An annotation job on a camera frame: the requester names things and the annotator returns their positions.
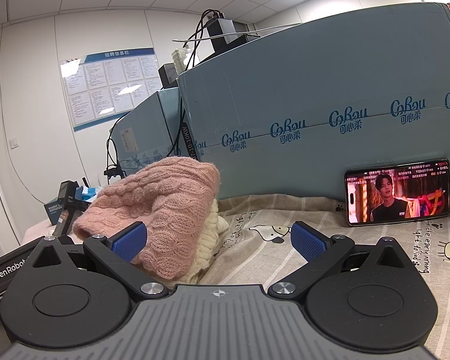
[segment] silver screw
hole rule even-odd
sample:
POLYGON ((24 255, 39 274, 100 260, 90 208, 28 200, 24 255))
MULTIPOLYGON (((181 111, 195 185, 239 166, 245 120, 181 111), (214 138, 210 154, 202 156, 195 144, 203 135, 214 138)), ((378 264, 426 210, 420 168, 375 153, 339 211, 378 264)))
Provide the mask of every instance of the silver screw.
POLYGON ((151 282, 151 283, 145 283, 140 287, 140 291, 144 294, 149 295, 157 295, 165 290, 165 287, 163 284, 151 282))
POLYGON ((296 290, 296 287, 292 283, 281 281, 279 283, 275 283, 271 289, 277 294, 291 294, 296 290))

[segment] pink knitted sweater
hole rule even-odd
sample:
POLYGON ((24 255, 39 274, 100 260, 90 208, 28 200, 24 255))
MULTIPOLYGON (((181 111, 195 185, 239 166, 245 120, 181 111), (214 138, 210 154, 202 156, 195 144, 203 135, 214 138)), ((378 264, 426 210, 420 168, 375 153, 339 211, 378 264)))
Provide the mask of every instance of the pink knitted sweater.
POLYGON ((142 221, 147 246, 134 263, 140 261, 162 278, 178 278, 192 264, 218 184, 218 170, 211 163, 165 158, 101 190, 73 231, 81 239, 99 233, 110 237, 142 221))

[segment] video on phone screen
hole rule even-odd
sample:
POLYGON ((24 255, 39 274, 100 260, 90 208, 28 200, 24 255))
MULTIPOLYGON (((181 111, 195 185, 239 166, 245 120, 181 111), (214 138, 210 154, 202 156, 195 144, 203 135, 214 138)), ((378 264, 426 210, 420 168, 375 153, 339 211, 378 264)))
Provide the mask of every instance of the video on phone screen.
POLYGON ((445 161, 348 173, 346 184, 351 224, 399 222, 449 211, 445 161))

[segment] beige striped cloth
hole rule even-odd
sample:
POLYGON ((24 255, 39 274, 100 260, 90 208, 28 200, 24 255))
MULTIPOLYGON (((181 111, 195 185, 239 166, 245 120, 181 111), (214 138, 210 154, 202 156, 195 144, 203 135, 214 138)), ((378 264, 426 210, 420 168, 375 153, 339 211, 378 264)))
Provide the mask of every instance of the beige striped cloth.
POLYGON ((438 318, 426 347, 450 360, 450 216, 399 225, 348 227, 344 204, 327 198, 250 195, 221 200, 229 223, 214 250, 215 261, 200 284, 270 284, 305 264, 293 249, 289 227, 304 221, 325 235, 345 234, 357 244, 396 238, 416 264, 438 304, 438 318))

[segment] black sleeveless shirt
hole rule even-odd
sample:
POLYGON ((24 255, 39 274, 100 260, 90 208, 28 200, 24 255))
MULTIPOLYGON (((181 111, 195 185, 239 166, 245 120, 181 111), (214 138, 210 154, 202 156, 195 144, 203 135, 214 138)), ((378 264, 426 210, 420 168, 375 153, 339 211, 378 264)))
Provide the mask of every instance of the black sleeveless shirt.
POLYGON ((373 222, 391 222, 405 218, 408 203, 405 200, 395 199, 391 206, 380 204, 372 210, 373 222))

